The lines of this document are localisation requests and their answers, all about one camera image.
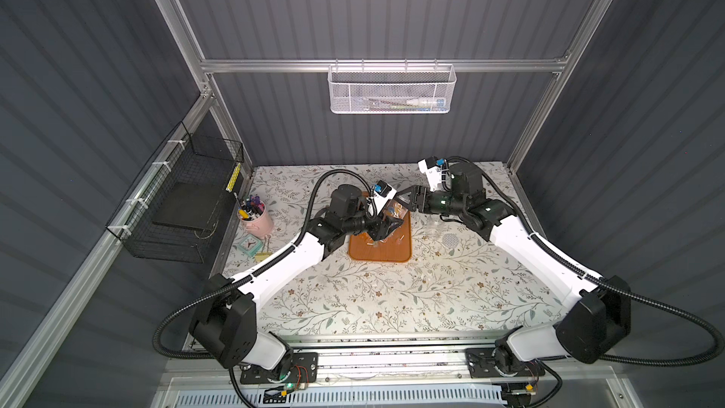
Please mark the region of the clear candy jar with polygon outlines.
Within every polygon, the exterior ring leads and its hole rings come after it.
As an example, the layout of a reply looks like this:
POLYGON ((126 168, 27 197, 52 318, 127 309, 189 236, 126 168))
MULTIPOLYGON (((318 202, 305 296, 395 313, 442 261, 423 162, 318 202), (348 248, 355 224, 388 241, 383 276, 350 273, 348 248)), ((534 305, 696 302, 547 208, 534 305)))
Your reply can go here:
POLYGON ((388 200, 383 207, 383 215, 390 220, 404 221, 408 213, 409 210, 394 198, 388 200))
POLYGON ((439 240, 446 231, 446 223, 439 219, 431 219, 426 226, 426 236, 432 240, 439 240))

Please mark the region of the white jar lid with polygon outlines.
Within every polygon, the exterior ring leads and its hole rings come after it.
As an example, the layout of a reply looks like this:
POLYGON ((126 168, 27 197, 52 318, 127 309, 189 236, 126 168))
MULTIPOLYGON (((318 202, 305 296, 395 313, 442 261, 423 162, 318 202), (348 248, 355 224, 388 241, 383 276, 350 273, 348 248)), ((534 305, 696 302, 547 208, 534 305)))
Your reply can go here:
POLYGON ((442 236, 442 244, 447 249, 456 249, 460 243, 459 237, 454 233, 446 233, 442 236))

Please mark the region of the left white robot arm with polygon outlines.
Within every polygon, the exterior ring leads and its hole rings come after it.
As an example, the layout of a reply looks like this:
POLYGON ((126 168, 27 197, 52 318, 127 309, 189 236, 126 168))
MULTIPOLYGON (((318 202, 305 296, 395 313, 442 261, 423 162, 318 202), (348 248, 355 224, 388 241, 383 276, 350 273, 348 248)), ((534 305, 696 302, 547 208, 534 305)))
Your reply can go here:
POLYGON ((223 368, 251 365, 287 373, 292 366, 292 349, 275 334, 259 329, 258 311, 290 281, 342 247, 347 236, 366 234, 381 240, 399 228, 402 220, 388 211, 395 196, 396 189, 383 181, 368 196, 355 186, 340 185, 332 192, 324 213, 310 218, 301 236, 288 247, 245 272, 210 280, 206 293, 233 284, 237 287, 194 309, 192 337, 223 368))

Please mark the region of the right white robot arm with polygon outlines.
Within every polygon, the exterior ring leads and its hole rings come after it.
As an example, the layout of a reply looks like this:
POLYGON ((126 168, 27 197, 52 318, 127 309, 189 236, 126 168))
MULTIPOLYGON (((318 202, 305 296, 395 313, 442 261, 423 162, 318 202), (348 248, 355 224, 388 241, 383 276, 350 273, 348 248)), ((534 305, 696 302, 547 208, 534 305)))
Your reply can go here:
POLYGON ((427 185, 400 190, 397 201, 411 212, 456 217, 523 264, 566 312, 559 320, 518 327, 498 339, 493 353, 498 372, 512 376, 527 363, 556 357, 593 364, 630 333, 629 285, 602 279, 551 245, 477 164, 461 157, 428 158, 419 168, 427 185))

